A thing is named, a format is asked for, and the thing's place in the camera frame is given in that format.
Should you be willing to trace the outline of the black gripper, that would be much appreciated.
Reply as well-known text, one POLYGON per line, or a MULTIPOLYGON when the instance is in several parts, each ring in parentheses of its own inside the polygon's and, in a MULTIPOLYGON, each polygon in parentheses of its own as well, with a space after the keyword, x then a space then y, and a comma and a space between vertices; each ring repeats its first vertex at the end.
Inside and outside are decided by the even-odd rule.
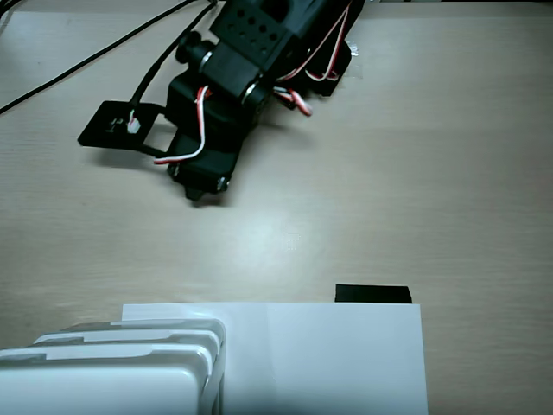
POLYGON ((187 159, 169 163, 168 174, 184 187, 189 201, 227 190, 243 142, 268 99, 263 83, 250 84, 246 97, 235 99, 192 71, 169 83, 165 118, 177 132, 168 154, 187 159))

